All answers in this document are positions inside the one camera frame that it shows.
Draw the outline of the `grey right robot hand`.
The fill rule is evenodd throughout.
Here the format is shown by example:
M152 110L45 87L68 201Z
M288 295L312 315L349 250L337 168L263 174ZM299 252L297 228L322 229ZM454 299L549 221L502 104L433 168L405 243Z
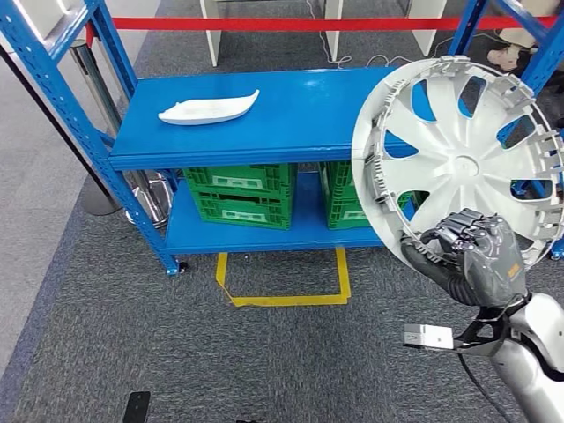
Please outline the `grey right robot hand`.
M522 252L498 214L452 212L418 239L404 235L400 250L413 269L461 304L504 308L528 295Z

